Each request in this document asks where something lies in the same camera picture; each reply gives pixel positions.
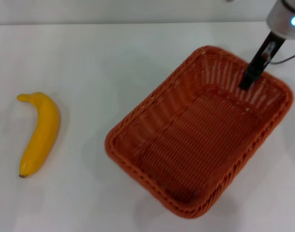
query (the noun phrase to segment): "orange wicker basket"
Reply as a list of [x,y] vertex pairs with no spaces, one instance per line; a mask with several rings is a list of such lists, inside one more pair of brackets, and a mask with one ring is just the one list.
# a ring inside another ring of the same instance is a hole
[[293,102],[266,72],[239,89],[247,65],[199,48],[107,135],[108,155],[178,216],[204,214]]

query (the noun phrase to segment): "white wall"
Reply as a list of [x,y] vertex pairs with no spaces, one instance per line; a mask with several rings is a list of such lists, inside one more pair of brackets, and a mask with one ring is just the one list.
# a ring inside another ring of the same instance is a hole
[[261,21],[275,0],[0,0],[0,24]]

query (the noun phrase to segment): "white table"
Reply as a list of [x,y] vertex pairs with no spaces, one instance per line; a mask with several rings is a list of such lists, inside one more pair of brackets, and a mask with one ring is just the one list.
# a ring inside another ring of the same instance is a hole
[[[193,50],[211,44],[250,61],[265,23],[0,26],[0,232],[295,232],[295,103],[204,216],[186,220],[104,151],[108,131]],[[287,41],[275,60],[295,54]],[[295,92],[295,59],[268,71]],[[18,177],[42,91],[62,123],[43,168]]]

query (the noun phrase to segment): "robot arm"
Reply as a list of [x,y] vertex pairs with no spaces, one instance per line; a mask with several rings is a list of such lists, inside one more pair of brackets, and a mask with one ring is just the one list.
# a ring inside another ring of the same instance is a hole
[[241,89],[248,90],[261,77],[286,39],[295,39],[295,0],[277,0],[267,24],[271,32],[245,70],[239,85]]

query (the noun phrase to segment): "yellow banana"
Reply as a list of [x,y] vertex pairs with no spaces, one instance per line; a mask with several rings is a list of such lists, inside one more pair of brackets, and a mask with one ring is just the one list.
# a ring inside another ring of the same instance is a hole
[[50,153],[59,129],[59,109],[49,96],[40,92],[20,94],[17,99],[31,103],[38,111],[36,129],[20,163],[19,176],[25,178],[37,172]]

